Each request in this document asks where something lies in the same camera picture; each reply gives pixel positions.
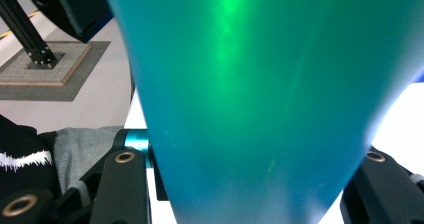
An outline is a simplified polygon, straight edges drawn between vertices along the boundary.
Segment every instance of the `black metal post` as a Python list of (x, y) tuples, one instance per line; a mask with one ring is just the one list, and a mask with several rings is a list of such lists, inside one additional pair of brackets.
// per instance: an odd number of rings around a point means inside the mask
[(0, 0), (0, 16), (31, 58), (31, 69), (53, 69), (58, 62), (17, 0)]

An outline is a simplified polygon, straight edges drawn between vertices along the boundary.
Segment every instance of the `gray mat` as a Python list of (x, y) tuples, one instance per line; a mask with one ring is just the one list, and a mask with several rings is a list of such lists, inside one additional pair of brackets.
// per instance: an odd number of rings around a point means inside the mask
[(0, 85), (63, 86), (90, 50), (90, 45), (70, 42), (48, 42), (56, 53), (66, 53), (54, 69), (28, 69), (31, 59), (22, 49), (0, 67)]
[(66, 101), (75, 99), (110, 42), (89, 42), (90, 51), (63, 86), (0, 86), (0, 100)]

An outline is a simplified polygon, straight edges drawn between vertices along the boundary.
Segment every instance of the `black fabric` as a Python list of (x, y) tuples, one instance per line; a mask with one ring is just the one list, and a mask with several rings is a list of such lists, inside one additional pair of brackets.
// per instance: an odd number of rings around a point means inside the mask
[(36, 129), (0, 115), (0, 199), (15, 192), (44, 188), (57, 196), (58, 178), (51, 150)]

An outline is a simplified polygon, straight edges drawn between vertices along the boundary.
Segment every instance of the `teal cylinder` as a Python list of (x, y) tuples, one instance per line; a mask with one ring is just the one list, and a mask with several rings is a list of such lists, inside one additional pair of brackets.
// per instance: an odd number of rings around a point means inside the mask
[(109, 0), (178, 223), (316, 223), (422, 70), (424, 0)]

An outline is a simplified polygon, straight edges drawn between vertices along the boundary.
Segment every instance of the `gray fabric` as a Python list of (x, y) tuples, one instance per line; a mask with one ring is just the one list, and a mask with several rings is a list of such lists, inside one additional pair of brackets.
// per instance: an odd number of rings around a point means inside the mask
[(116, 133), (122, 128), (65, 128), (57, 131), (54, 161), (62, 193), (110, 150)]

